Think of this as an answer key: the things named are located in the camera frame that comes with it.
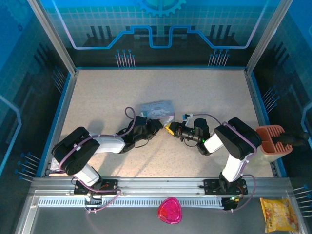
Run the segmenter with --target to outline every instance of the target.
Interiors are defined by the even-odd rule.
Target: yellow snack bag
[[[288,198],[281,200],[260,198],[260,202],[265,218],[266,233],[273,231],[299,231],[298,220]]]

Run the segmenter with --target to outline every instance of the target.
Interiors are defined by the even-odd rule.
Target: pink plastic container
[[[169,224],[177,224],[182,220],[182,208],[179,201],[170,197],[164,200],[157,211],[158,218]]]

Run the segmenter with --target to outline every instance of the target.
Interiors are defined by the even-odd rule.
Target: small box
[[[141,105],[141,116],[160,119],[163,125],[175,120],[175,110],[171,101],[151,102]]]

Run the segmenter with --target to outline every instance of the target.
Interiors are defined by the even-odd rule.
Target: gear logo
[[[21,24],[28,16],[26,0],[0,0],[0,6],[6,6],[14,20]]]
[[[137,2],[147,14],[162,17],[169,16],[169,13],[175,14],[176,9],[181,9],[181,5],[186,3],[186,0],[138,0]]]

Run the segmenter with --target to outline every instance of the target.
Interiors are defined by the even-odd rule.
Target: beige tabletop
[[[130,122],[125,107],[132,106],[139,114],[141,104],[162,100],[172,101],[176,121],[182,121],[184,113],[208,113],[221,122],[238,117],[252,128],[258,126],[243,71],[80,71],[61,139],[79,126],[95,134],[114,134]],[[207,122],[210,131],[218,126],[211,118]],[[142,148],[96,154],[89,164],[102,176],[217,177],[228,155],[223,147],[203,156],[162,129]],[[273,176],[270,165],[246,168],[245,173]]]

